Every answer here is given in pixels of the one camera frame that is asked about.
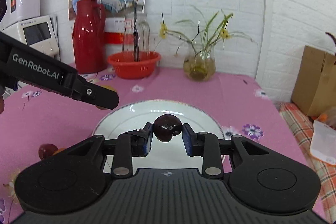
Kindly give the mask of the left hand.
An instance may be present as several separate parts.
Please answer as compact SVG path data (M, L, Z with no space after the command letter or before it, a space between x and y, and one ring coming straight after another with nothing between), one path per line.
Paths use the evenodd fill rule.
M5 88L0 85L0 114L3 113L4 111L4 108L5 108L5 101L3 99L3 95L5 94Z

